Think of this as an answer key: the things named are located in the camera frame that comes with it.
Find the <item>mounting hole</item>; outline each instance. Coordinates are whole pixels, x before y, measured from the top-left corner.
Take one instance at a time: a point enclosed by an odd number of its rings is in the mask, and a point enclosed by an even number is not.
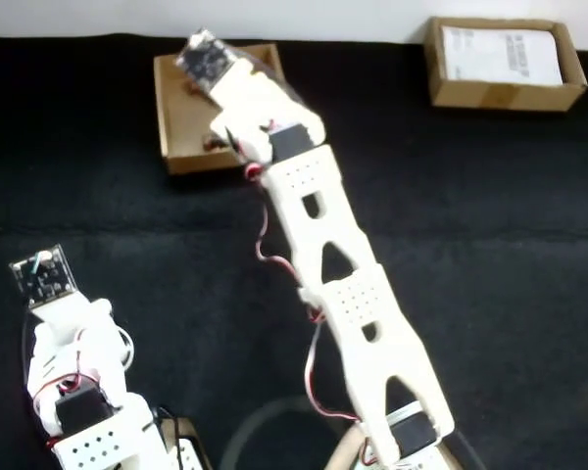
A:
[[[368,341],[369,343],[374,343],[376,340],[378,340],[380,332],[377,327],[376,321],[373,321],[368,325],[364,325],[362,327],[362,333],[364,333],[364,337],[366,338],[366,341]]]
[[[303,206],[310,218],[320,218],[322,216],[322,201],[319,192],[308,194],[303,197]]]

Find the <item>white plastic bracket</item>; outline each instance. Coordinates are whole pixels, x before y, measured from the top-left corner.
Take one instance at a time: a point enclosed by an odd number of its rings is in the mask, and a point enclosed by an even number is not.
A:
[[[204,470],[203,465],[200,463],[198,454],[192,442],[188,439],[179,439],[180,444],[180,461],[182,467],[179,469],[178,466],[178,453],[176,452],[176,446],[173,446],[169,452],[171,460],[172,470]]]
[[[453,431],[453,416],[426,350],[353,216],[331,148],[322,145],[274,164],[261,182],[292,249],[301,299],[322,309],[335,337],[349,396],[366,423],[374,453],[384,467],[397,468],[401,455],[385,415],[389,379],[398,378],[414,393],[439,438]],[[303,202],[311,195],[318,203],[316,217],[308,215]],[[322,250],[327,243],[344,254],[353,272],[323,284]],[[370,341],[363,331],[368,325],[376,330]]]
[[[122,409],[105,421],[59,441],[53,447],[65,470],[164,468],[169,461],[146,400],[126,394]]]

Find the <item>circuit board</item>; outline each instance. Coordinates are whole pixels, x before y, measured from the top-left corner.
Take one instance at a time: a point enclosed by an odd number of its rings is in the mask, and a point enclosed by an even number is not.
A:
[[[194,34],[176,64],[208,93],[233,65],[236,56],[206,29]]]
[[[9,268],[29,308],[42,306],[77,290],[61,245],[12,262]]]

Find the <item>paper sheet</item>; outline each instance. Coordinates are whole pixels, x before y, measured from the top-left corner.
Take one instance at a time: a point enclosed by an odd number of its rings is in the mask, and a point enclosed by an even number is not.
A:
[[[442,26],[447,77],[562,85],[558,48],[549,31]]]

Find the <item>triangular cutout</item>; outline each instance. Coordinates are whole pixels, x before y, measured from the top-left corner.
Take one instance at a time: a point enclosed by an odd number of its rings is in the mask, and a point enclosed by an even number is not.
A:
[[[392,376],[385,385],[385,414],[390,414],[403,406],[416,401],[416,396],[398,377]]]
[[[327,242],[322,248],[322,283],[337,281],[353,274],[351,261],[333,243]]]

